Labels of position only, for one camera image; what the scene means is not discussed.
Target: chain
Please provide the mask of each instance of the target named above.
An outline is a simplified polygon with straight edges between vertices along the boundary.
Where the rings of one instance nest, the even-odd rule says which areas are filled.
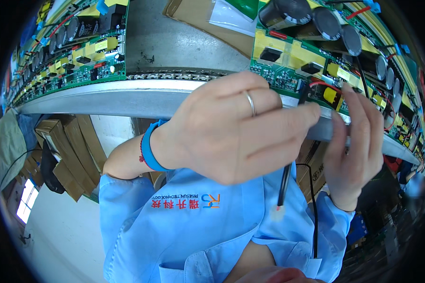
[[[218,71],[204,70],[157,70],[144,72],[128,72],[127,80],[150,80],[150,79],[168,79],[168,80],[190,80],[209,82],[227,76],[228,73]]]

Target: person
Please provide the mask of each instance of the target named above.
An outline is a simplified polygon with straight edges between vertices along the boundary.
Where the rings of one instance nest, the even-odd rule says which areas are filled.
[[[425,195],[425,177],[422,175],[425,165],[422,160],[419,166],[414,166],[408,161],[403,161],[397,173],[400,189],[411,198]]]
[[[342,89],[352,120],[350,149],[345,154],[348,129],[334,112],[324,157],[330,197],[321,192],[316,201],[316,258],[314,215],[293,161],[320,107],[284,109],[264,78],[241,72],[197,88],[170,121],[110,154],[99,192],[106,280],[333,281],[357,197],[383,164],[382,115],[350,86]],[[289,163],[283,218],[274,221]],[[139,177],[170,169],[157,192]]]

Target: plastic bag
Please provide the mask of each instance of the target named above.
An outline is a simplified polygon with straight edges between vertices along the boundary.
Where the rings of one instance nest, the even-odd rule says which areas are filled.
[[[208,22],[212,25],[237,31],[255,37],[256,22],[237,11],[225,0],[213,0],[212,10]]]
[[[225,0],[232,7],[250,19],[255,20],[258,12],[258,0]]]

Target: silver ring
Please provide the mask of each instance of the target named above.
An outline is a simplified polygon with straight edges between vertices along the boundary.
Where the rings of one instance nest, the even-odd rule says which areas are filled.
[[[253,100],[252,100],[252,98],[250,97],[250,95],[247,91],[243,91],[243,93],[247,96],[247,99],[249,99],[250,107],[252,107],[252,117],[255,117],[256,111],[255,111],[255,107],[253,106]]]

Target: workbench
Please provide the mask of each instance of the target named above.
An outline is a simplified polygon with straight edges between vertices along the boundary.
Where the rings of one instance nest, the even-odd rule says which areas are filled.
[[[18,111],[23,114],[69,113],[169,119],[192,90],[210,79],[248,69],[250,60],[227,44],[163,16],[161,11],[165,4],[166,0],[130,3],[126,34],[127,80],[62,90],[30,101]],[[158,68],[159,77],[166,73],[170,78],[142,79],[142,76],[129,75],[132,71]],[[297,99],[281,98],[284,107],[297,105]],[[342,115],[342,118],[347,124],[351,122],[349,116]],[[321,107],[321,118],[310,129],[307,138],[329,141],[332,137],[330,119],[331,110]],[[386,135],[382,153],[413,164],[420,163],[407,148]]]

